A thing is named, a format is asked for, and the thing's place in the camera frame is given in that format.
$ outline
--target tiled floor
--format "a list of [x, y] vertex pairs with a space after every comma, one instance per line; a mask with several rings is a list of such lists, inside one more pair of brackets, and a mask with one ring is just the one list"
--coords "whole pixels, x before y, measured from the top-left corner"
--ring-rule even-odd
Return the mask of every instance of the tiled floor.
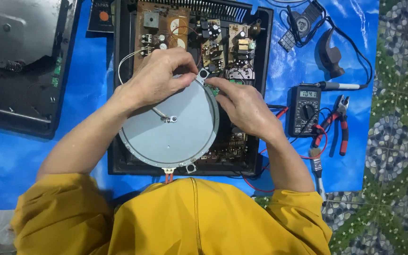
[[332, 254], [408, 254], [408, 0], [380, 0], [375, 70], [363, 190], [322, 208]]

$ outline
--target zipper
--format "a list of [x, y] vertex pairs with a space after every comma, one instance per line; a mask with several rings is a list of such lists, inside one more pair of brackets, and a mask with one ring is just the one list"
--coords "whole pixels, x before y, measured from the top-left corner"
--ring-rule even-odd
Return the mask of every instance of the zipper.
[[198, 254], [204, 255], [201, 247], [201, 236], [200, 236], [200, 225], [198, 223], [198, 187], [196, 185], [196, 180], [190, 177], [191, 182], [193, 183], [193, 194], [195, 197], [195, 227], [196, 227], [196, 242], [198, 244]]

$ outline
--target spring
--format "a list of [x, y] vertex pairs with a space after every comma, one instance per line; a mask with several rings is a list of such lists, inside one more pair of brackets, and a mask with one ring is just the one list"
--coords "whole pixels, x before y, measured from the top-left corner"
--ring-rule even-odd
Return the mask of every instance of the spring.
[[21, 66], [20, 63], [10, 61], [10, 60], [7, 61], [5, 68], [12, 72], [21, 72], [21, 70], [23, 70], [23, 67]]

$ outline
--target brown circuit board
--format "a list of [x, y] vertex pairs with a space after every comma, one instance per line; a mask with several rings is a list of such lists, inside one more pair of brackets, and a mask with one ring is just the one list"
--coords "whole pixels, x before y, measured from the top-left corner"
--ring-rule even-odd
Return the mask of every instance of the brown circuit board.
[[[208, 23], [210, 27], [213, 25], [221, 26], [220, 20], [208, 20]], [[223, 49], [221, 33], [218, 34], [217, 38], [204, 42], [202, 45], [204, 67], [214, 64], [216, 68], [213, 72], [222, 72], [226, 66]]]
[[[250, 26], [248, 25], [238, 25], [238, 24], [230, 24], [229, 25], [229, 54], [228, 54], [228, 65], [232, 65], [234, 61], [237, 61], [235, 58], [235, 53], [237, 50], [242, 46], [243, 49], [247, 51], [247, 53], [254, 53], [256, 48], [256, 41], [250, 37], [249, 29]], [[245, 33], [245, 38], [239, 38], [240, 32]], [[253, 66], [253, 59], [249, 60], [249, 64], [243, 64], [237, 66], [239, 68], [248, 68]]]
[[[189, 20], [190, 9], [188, 8], [172, 8], [166, 4], [138, 1], [135, 51], [146, 47], [159, 49], [162, 43], [166, 44], [167, 48], [180, 46], [186, 49]], [[163, 41], [159, 40], [159, 36], [161, 35], [165, 37]], [[144, 55], [140, 53], [134, 55], [133, 72], [136, 72], [144, 57], [149, 55], [154, 49], [143, 51]]]
[[229, 140], [216, 140], [207, 153], [196, 160], [196, 164], [213, 164], [220, 162], [239, 162], [246, 152], [246, 133], [232, 134]]

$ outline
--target paintbrush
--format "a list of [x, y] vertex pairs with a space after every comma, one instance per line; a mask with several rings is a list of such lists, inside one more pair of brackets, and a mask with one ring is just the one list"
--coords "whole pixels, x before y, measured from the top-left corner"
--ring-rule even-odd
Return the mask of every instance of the paintbrush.
[[317, 192], [325, 202], [327, 201], [327, 198], [325, 197], [324, 185], [322, 184], [322, 163], [320, 162], [319, 154], [320, 148], [312, 148], [309, 151], [310, 157], [316, 157], [315, 159], [311, 159], [311, 169], [313, 170], [316, 179]]

